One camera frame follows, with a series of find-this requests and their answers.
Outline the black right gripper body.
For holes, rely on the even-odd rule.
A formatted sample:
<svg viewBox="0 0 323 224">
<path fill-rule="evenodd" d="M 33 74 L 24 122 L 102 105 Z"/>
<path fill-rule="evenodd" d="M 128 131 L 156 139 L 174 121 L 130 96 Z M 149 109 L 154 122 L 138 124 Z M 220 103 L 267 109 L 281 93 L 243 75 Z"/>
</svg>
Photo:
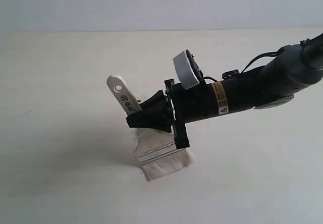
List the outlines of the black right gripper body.
<svg viewBox="0 0 323 224">
<path fill-rule="evenodd" d="M 166 110 L 164 120 L 173 131 L 177 149 L 189 147 L 185 124 L 222 114 L 222 83 L 205 83 L 184 89 L 173 79 L 165 80 Z"/>
</svg>

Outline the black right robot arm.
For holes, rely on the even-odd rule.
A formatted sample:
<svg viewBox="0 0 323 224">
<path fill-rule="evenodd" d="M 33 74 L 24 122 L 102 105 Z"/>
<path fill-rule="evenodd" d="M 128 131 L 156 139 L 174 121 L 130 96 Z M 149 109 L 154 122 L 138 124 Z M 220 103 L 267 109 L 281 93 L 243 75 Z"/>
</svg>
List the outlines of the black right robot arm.
<svg viewBox="0 0 323 224">
<path fill-rule="evenodd" d="M 187 148 L 187 123 L 282 105 L 322 79 L 322 36 L 264 56 L 271 58 L 264 66 L 231 70 L 223 73 L 220 81 L 207 83 L 193 54 L 181 52 L 173 59 L 179 82 L 166 80 L 165 90 L 143 102 L 139 112 L 127 116 L 128 126 L 173 133 L 176 147 Z"/>
</svg>

